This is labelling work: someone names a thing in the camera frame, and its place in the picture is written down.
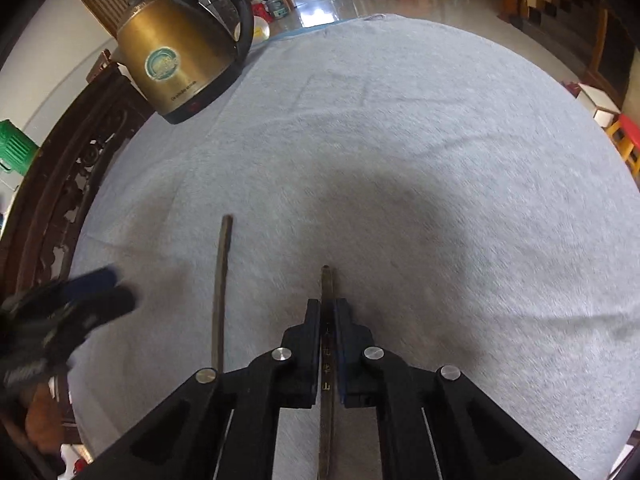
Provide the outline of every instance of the gray fabric cover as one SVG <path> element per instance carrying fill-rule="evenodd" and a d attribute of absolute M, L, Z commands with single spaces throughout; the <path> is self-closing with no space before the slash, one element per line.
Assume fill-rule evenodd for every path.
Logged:
<path fill-rule="evenodd" d="M 582 479 L 638 421 L 640 198 L 615 148 L 542 70 L 455 28 L 374 16 L 271 41 L 206 110 L 152 117 L 82 229 L 139 309 L 75 354 L 101 452 L 210 365 L 221 216 L 235 216 L 226 369 L 302 321 L 323 264 L 380 346 L 457 364 Z M 374 413 L 339 410 L 336 479 L 380 478 Z M 316 477 L 318 410 L 285 410 L 276 479 Z"/>

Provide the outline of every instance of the gold kettle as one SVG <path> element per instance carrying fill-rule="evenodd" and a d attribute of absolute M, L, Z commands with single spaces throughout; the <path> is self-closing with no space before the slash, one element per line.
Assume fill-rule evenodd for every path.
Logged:
<path fill-rule="evenodd" d="M 171 124 L 198 113 L 242 73 L 254 16 L 249 0 L 231 2 L 240 17 L 238 42 L 198 0 L 141 0 L 120 23 L 113 60 Z"/>

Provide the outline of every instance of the shiny floor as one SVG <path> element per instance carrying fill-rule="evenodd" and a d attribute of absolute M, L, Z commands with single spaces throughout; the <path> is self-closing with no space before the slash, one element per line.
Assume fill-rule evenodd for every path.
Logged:
<path fill-rule="evenodd" d="M 557 81 L 578 80 L 557 57 L 498 18 L 500 0 L 295 0 L 288 16 L 271 23 L 271 35 L 371 14 L 400 14 L 468 30 L 530 60 Z"/>

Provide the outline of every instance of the kettle lid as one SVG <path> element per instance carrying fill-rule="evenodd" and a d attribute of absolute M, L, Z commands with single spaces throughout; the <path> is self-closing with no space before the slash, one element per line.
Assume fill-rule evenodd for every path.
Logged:
<path fill-rule="evenodd" d="M 120 23 L 118 24 L 118 32 L 124 27 L 124 25 L 133 18 L 136 14 L 141 12 L 147 6 L 152 4 L 156 0 L 129 0 L 129 9 L 126 10 L 122 18 L 120 19 Z"/>

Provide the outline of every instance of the green basket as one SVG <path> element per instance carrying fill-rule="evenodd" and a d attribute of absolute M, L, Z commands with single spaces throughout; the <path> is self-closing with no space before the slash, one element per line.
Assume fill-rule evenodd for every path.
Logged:
<path fill-rule="evenodd" d="M 27 173 L 38 145 L 16 128 L 10 120 L 0 122 L 0 169 Z"/>

